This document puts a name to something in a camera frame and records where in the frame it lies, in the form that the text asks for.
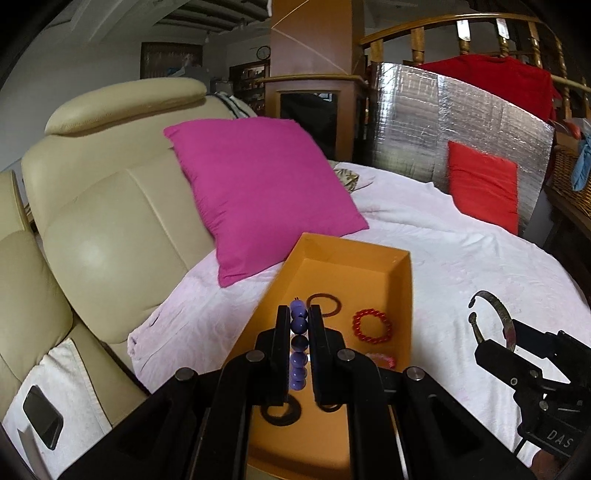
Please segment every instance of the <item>smartphone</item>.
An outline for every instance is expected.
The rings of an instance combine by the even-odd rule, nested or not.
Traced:
[[[64,426],[64,417],[51,405],[37,385],[29,390],[22,409],[47,448],[55,450]]]

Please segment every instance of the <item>red cloth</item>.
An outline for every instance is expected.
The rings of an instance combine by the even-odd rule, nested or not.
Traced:
[[[512,57],[460,55],[426,63],[421,68],[486,90],[545,122],[556,119],[552,98],[560,98],[560,94],[554,88],[550,72]]]
[[[517,235],[517,164],[448,142],[449,193],[465,215]]]

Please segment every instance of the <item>wicker basket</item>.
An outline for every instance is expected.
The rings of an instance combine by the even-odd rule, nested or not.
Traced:
[[[580,192],[573,192],[570,182],[570,176],[579,155],[562,145],[556,145],[554,147],[554,155],[556,163],[554,165],[554,183],[552,184],[552,188],[591,218],[591,181],[588,181],[587,185]]]

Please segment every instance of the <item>red pillow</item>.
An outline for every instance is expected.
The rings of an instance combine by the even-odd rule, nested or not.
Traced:
[[[517,164],[449,141],[449,193],[458,210],[517,235]]]

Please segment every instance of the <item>metal screw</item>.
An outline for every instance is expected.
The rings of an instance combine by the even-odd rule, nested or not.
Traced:
[[[420,367],[409,367],[407,368],[407,377],[418,382],[425,378],[425,370]]]
[[[246,359],[253,364],[260,362],[264,358],[265,354],[260,350],[251,350],[246,354]]]
[[[179,368],[175,373],[174,373],[174,377],[179,381],[179,382],[186,382],[188,380],[191,380],[193,378],[193,375],[195,375],[195,370],[189,368],[189,367],[182,367]]]
[[[336,356],[343,362],[350,362],[353,358],[355,358],[355,352],[349,348],[343,348],[336,352]]]

